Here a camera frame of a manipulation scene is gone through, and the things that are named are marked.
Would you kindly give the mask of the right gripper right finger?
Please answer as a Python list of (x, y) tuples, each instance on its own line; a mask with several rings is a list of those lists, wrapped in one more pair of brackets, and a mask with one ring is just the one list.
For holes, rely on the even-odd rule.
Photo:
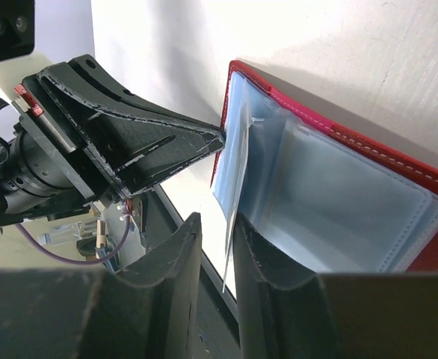
[(235, 219), (243, 358), (438, 358), (438, 273), (319, 274)]

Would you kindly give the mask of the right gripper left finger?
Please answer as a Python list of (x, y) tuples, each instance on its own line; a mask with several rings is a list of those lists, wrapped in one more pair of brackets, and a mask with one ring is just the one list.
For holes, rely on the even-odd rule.
[(200, 214), (119, 274), (0, 270), (0, 358), (191, 358)]

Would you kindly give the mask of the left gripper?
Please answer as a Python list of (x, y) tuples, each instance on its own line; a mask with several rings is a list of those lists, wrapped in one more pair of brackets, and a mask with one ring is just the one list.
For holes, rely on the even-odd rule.
[(107, 209), (222, 150), (219, 127), (134, 95), (90, 55), (53, 64), (13, 88), (20, 126), (46, 160), (38, 176)]

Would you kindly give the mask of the red leather card holder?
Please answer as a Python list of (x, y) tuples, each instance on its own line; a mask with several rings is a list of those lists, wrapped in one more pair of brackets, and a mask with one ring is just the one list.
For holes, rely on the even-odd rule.
[(232, 61), (212, 194), (316, 272), (438, 271), (438, 170)]

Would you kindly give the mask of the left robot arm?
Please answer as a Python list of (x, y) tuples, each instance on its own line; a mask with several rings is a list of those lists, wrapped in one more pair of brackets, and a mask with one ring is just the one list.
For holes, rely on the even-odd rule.
[(134, 197), (225, 144), (219, 127), (134, 95), (90, 55), (0, 62), (0, 101), (19, 114), (0, 143), (0, 227)]

